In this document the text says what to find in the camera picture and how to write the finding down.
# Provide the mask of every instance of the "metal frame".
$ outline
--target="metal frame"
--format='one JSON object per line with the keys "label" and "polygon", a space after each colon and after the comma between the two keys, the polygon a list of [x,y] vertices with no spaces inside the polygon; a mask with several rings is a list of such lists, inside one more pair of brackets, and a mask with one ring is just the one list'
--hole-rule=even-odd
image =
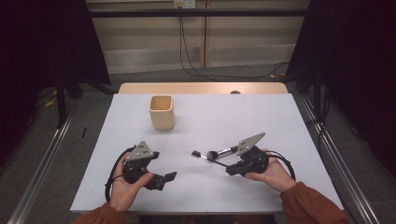
{"label": "metal frame", "polygon": [[38,165],[38,168],[35,171],[35,175],[30,181],[26,191],[20,198],[20,201],[18,202],[17,207],[14,209],[14,212],[12,213],[11,218],[8,220],[7,224],[22,224],[27,218],[29,211],[33,206],[33,203],[35,202],[35,197],[40,191],[40,188],[43,185],[44,179],[50,169],[52,161],[56,156],[56,152],[58,151],[58,148],[64,140],[64,136],[66,135],[70,122],[74,114],[76,113],[77,107],[78,102],[75,102],[71,109],[71,113],[65,119],[64,124],[60,129],[55,132],[55,135],[53,136],[52,141],[49,144],[46,154]]}
{"label": "metal frame", "polygon": [[[315,112],[313,111],[313,105],[307,96],[302,96],[302,102],[306,112],[309,115],[309,118],[312,120],[316,119]],[[373,207],[370,205],[367,197],[364,195],[361,187],[359,187],[352,173],[350,173],[347,168],[346,163],[344,162],[338,148],[336,147],[334,141],[330,137],[327,130],[321,126],[320,123],[315,123],[315,128],[318,133],[322,131],[321,141],[327,152],[334,163],[337,172],[340,174],[341,179],[343,180],[349,195],[352,197],[353,202],[356,204],[359,212],[361,213],[361,217],[364,219],[365,223],[380,223],[378,218],[375,215]]]}
{"label": "metal frame", "polygon": [[90,9],[84,11],[38,11],[43,16],[84,16],[91,18],[133,17],[305,17],[334,16],[326,10],[308,9]]}

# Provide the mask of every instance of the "gray floor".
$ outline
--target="gray floor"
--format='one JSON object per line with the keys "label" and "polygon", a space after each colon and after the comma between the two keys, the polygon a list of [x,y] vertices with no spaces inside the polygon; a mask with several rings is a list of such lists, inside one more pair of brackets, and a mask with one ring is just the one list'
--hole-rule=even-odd
{"label": "gray floor", "polygon": [[[276,78],[269,77],[248,78],[269,73],[272,68],[273,66],[269,65],[234,66],[199,69],[199,72],[215,76],[242,76],[240,78],[216,77],[220,81],[275,81]],[[284,71],[285,68],[281,68],[277,73],[281,74]],[[117,90],[124,82],[211,81],[204,77],[190,76],[183,70],[112,75],[111,80],[110,88],[114,90]],[[302,104],[303,95],[295,92],[295,83],[288,83],[287,87],[294,94],[303,118],[309,120]],[[85,92],[82,99],[67,99],[70,111],[75,105],[77,106],[75,115],[70,121],[64,140],[54,155],[50,169],[40,185],[32,206],[27,208],[28,215],[20,223],[70,223],[78,216],[78,214],[71,213],[69,208],[88,165],[112,99],[111,96],[104,95],[89,86],[82,85],[82,88]],[[0,202],[2,202],[0,223],[8,222],[56,132],[58,116],[56,103],[50,107],[44,107],[41,104],[48,98],[47,95],[37,101],[39,106],[30,127],[3,166],[3,173],[0,176]],[[380,223],[394,223],[396,180],[373,156],[364,139],[352,132],[349,120],[333,101],[327,116],[326,128]],[[308,129],[316,143],[318,133],[314,126],[308,126]],[[364,223],[358,207],[349,195],[325,147],[320,148],[329,175],[333,178],[333,183],[346,206],[346,213],[351,217],[351,221]],[[278,223],[285,223],[282,214],[276,214],[276,219]],[[155,217],[153,223],[180,223],[180,220],[180,217]]]}

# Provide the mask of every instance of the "hand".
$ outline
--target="hand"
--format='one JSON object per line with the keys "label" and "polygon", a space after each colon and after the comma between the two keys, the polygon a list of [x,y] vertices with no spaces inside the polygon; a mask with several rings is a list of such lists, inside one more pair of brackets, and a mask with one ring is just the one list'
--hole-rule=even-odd
{"label": "hand", "polygon": [[146,173],[133,184],[126,182],[122,177],[122,168],[128,155],[129,153],[126,153],[121,158],[113,174],[113,178],[120,175],[121,176],[113,181],[113,186],[111,188],[110,206],[119,212],[127,211],[132,206],[132,203],[136,198],[137,192],[145,185],[147,185],[152,177],[154,177],[153,173]]}
{"label": "hand", "polygon": [[[265,149],[264,152],[267,155],[271,155],[267,149]],[[264,173],[257,174],[250,172],[245,174],[245,178],[261,181],[267,184],[271,189],[280,192],[284,192],[296,184],[296,181],[291,178],[288,172],[286,172],[282,164],[273,157],[269,158],[268,168]]]}

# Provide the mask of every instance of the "white table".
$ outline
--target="white table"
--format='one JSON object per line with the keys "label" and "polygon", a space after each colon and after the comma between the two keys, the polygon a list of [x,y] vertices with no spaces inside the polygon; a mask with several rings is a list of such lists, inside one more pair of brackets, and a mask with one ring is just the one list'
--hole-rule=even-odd
{"label": "white table", "polygon": [[[281,211],[279,193],[263,183],[229,176],[225,168],[191,156],[204,155],[266,132],[257,144],[291,161],[297,180],[317,189],[343,208],[305,128],[291,94],[171,94],[176,126],[156,131],[150,122],[153,94],[117,94],[81,182],[71,211],[84,213],[105,200],[106,180],[115,160],[127,147],[145,140],[160,157],[148,166],[152,173],[177,171],[162,191],[141,189],[130,208],[138,214],[264,214]],[[236,155],[220,160],[239,161]]]}

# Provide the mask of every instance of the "black curtain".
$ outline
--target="black curtain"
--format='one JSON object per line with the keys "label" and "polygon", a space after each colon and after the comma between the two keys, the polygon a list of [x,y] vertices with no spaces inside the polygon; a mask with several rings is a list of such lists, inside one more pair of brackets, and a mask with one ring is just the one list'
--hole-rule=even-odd
{"label": "black curtain", "polygon": [[84,0],[0,1],[0,164],[58,76],[72,97],[82,94],[79,82],[110,84],[92,19],[76,11],[88,12]]}
{"label": "black curtain", "polygon": [[311,0],[309,8],[333,16],[304,19],[287,76],[305,92],[319,71],[331,97],[396,176],[396,2]]}

